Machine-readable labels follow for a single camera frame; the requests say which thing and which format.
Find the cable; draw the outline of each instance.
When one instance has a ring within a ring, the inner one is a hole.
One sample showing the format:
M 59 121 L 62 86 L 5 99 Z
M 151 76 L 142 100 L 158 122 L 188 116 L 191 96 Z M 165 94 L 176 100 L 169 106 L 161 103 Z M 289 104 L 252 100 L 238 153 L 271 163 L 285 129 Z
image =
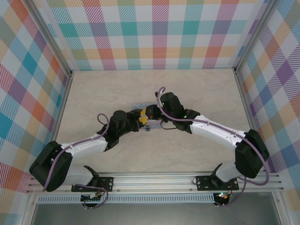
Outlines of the cable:
M 98 203 L 98 204 L 97 204 L 96 206 L 94 206 L 94 207 L 87 207 L 86 204 L 85 204 L 85 203 L 87 202 L 87 200 L 85 200 L 85 201 L 83 202 L 83 205 L 85 206 L 86 209 L 89 209 L 89 210 L 96 209 L 96 208 L 100 207 L 101 205 L 103 205 L 103 204 L 107 201 L 107 199 L 108 199 L 108 191 L 106 191 L 104 188 L 101 188 L 101 187 L 91 187 L 91 186 L 86 186 L 86 185 L 82 185 L 82 184 L 76 184 L 76 185 L 79 186 L 79 187 L 82 187 L 82 188 L 98 189 L 98 190 L 103 191 L 103 192 L 106 193 L 106 197 L 105 197 L 105 199 L 103 200 L 103 202 Z
M 194 185 L 197 185 L 197 184 L 194 182 L 195 179 L 196 179 L 196 177 L 194 177 L 194 178 L 192 179 L 192 183 L 193 183 Z
M 58 153 L 58 155 L 55 157 L 55 160 L 53 161 L 53 163 L 52 163 L 52 165 L 51 165 L 51 168 L 50 168 L 50 171 L 49 171 L 49 174 L 48 174 L 46 183 L 45 183 L 44 188 L 43 188 L 42 191 L 46 191 L 46 189 L 47 189 L 47 187 L 48 187 L 48 185 L 49 185 L 50 178 L 51 178 L 51 176 L 52 176 L 52 173 L 53 173 L 55 164 L 57 163 L 57 161 L 58 161 L 58 159 L 60 158 L 60 156 L 61 156 L 66 150 L 68 150 L 68 149 L 70 149 L 71 147 L 74 147 L 74 146 L 76 146 L 76 145 L 79 145 L 79 144 L 81 144 L 81 143 L 99 139 L 100 137 L 102 137 L 102 136 L 107 132 L 107 130 L 108 130 L 108 128 L 109 128 L 109 119 L 108 119 L 108 117 L 107 117 L 105 114 L 99 113 L 98 116 L 97 116 L 97 119 L 98 119 L 99 122 L 100 122 L 100 120 L 99 120 L 99 116 L 100 116 L 100 115 L 104 116 L 104 117 L 106 118 L 106 121 L 107 121 L 107 126 L 106 126 L 104 132 L 103 132 L 102 134 L 100 134 L 98 137 L 95 137 L 95 138 L 93 138 L 93 139 L 88 138 L 88 139 L 84 139 L 84 140 L 75 142 L 74 144 L 71 144 L 71 145 L 65 147 L 63 150 L 61 150 L 61 151 Z
M 164 130 L 175 130 L 175 129 L 177 129 L 176 127 L 173 127 L 173 128 L 164 128 L 164 127 L 162 126 L 162 123 L 163 123 L 163 121 L 160 122 L 160 126 L 161 126 L 161 128 L 164 129 Z
M 227 206 L 231 205 L 234 202 L 236 202 L 240 198 L 240 196 L 245 191 L 246 182 L 249 182 L 249 183 L 252 183 L 252 184 L 255 184 L 255 185 L 258 185 L 258 186 L 266 185 L 269 182 L 269 179 L 270 179 L 270 170 L 269 170 L 269 167 L 266 164 L 266 162 L 264 161 L 264 159 L 263 159 L 262 155 L 260 154 L 260 152 L 257 150 L 257 148 L 250 141 L 248 141 L 245 137 L 243 137 L 243 136 L 241 136 L 239 134 L 236 134 L 234 131 L 229 130 L 227 128 L 224 128 L 224 127 L 222 127 L 222 126 L 220 126 L 218 124 L 212 123 L 212 122 L 208 122 L 208 121 L 205 121 L 205 120 L 197 120 L 197 119 L 177 119 L 177 118 L 174 118 L 172 116 L 169 116 L 167 113 L 165 113 L 165 111 L 163 110 L 163 108 L 162 108 L 162 106 L 160 104 L 160 94 L 161 94 L 161 92 L 163 93 L 164 91 L 165 91 L 165 87 L 161 87 L 159 89 L 159 91 L 157 93 L 157 105 L 158 105 L 161 113 L 163 115 L 165 115 L 167 118 L 169 118 L 171 120 L 174 120 L 174 121 L 182 121 L 182 122 L 200 122 L 200 123 L 204 123 L 204 124 L 208 124 L 209 123 L 210 126 L 217 127 L 217 128 L 219 128 L 219 129 L 221 129 L 223 131 L 226 131 L 226 132 L 228 132 L 228 133 L 230 133 L 232 135 L 235 135 L 238 138 L 242 139 L 244 142 L 246 142 L 256 152 L 256 154 L 258 155 L 259 159 L 261 160 L 261 162 L 262 162 L 262 164 L 263 164 L 263 166 L 264 166 L 264 168 L 266 170 L 266 180 L 263 183 L 257 183 L 257 182 L 253 182 L 253 181 L 247 180 L 246 177 L 244 179 L 242 178 L 241 180 L 243 180 L 245 182 L 242 191 L 240 192 L 240 194 L 232 202 L 228 203 Z
M 99 119 L 99 116 L 101 116 L 101 115 L 104 115 L 104 114 L 99 113 L 98 116 L 97 116 L 97 120 L 98 120 L 98 122 L 101 123 L 102 125 L 105 125 L 105 123 L 101 122 L 101 120 Z
M 231 188 L 231 192 L 229 194 L 229 196 L 233 195 L 233 185 L 229 182 L 230 188 Z

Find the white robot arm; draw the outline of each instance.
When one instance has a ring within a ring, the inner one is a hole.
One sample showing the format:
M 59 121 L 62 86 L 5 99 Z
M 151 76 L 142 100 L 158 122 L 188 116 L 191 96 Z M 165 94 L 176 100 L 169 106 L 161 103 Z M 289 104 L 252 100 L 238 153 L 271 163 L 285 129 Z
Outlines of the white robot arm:
M 178 130 L 210 138 L 235 153 L 235 161 L 220 164 L 211 174 L 210 184 L 215 189 L 228 186 L 231 179 L 241 175 L 256 177 L 263 166 L 259 155 L 264 162 L 269 157 L 268 150 L 256 131 L 244 132 L 217 124 L 199 112 L 184 109 L 172 92 L 160 94 L 156 93 L 158 104 L 147 106 L 144 110 L 115 111 L 110 121 L 107 119 L 108 123 L 88 139 L 62 145 L 55 141 L 48 143 L 30 167 L 30 173 L 47 191 L 53 191 L 62 184 L 98 187 L 96 172 L 88 166 L 82 170 L 72 170 L 69 169 L 71 164 L 85 156 L 110 150 L 124 134 L 139 131 L 148 117 L 151 120 L 172 122 Z M 259 155 L 249 143 L 259 150 Z

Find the yellow tag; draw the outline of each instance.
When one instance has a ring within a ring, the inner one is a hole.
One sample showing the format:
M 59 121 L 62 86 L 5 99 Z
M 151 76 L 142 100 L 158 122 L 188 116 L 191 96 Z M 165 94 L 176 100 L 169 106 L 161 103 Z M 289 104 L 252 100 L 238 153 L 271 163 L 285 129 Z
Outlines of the yellow tag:
M 141 116 L 144 116 L 146 114 L 146 109 L 143 109 L 142 111 L 141 111 Z
M 142 117 L 140 117 L 140 118 L 139 118 L 139 121 L 140 121 L 143 125 L 145 125 L 146 122 L 147 122 L 147 116 L 142 116 Z

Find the beige marble surface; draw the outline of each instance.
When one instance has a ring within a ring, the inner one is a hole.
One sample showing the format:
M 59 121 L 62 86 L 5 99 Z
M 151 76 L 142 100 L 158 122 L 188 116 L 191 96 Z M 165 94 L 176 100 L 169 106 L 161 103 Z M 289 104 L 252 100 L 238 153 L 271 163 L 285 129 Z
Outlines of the beige marble surface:
M 225 126 L 249 130 L 231 69 L 118 70 L 75 72 L 57 141 L 90 137 L 102 127 L 98 113 L 130 111 L 136 103 L 155 102 L 161 86 L 194 109 Z M 212 171 L 234 159 L 233 153 L 207 138 L 178 130 L 129 133 L 113 149 L 79 160 L 97 172 Z

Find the colorful plaid backdrop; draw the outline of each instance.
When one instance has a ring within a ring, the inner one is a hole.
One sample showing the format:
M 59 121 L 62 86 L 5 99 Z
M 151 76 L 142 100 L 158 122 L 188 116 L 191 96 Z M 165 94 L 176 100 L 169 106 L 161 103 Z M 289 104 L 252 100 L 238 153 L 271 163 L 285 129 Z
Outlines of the colorful plaid backdrop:
M 249 43 L 249 41 L 250 41 L 250 39 L 252 37 L 252 34 L 253 34 L 254 30 L 256 29 L 256 27 L 257 27 L 257 25 L 259 23 L 259 20 L 261 19 L 261 17 L 262 17 L 262 15 L 263 15 L 263 13 L 264 13 L 264 11 L 265 11 L 265 9 L 266 9 L 266 7 L 267 7 L 267 5 L 268 5 L 269 2 L 270 2 L 270 0 L 264 0 L 263 1 L 263 4 L 262 4 L 261 8 L 259 9 L 258 14 L 256 15 L 256 18 L 255 18 L 255 20 L 254 20 L 254 22 L 253 22 L 253 24 L 252 24 L 252 26 L 251 26 L 251 28 L 250 28 L 247 36 L 246 36 L 244 42 L 243 42 L 242 47 L 240 48 L 239 54 L 236 57 L 236 59 L 235 59 L 234 64 L 233 64 L 232 67 L 236 67 L 237 66 L 237 64 L 238 64 L 238 62 L 240 60 L 240 57 L 242 56 L 242 54 L 243 54 L 246 46 L 248 45 L 248 43 Z
M 281 0 L 241 72 L 270 166 L 300 224 L 300 0 Z
M 21 0 L 0 0 L 0 225 L 24 210 L 29 167 L 52 136 L 66 81 Z
M 262 2 L 35 0 L 66 59 L 80 70 L 231 68 Z

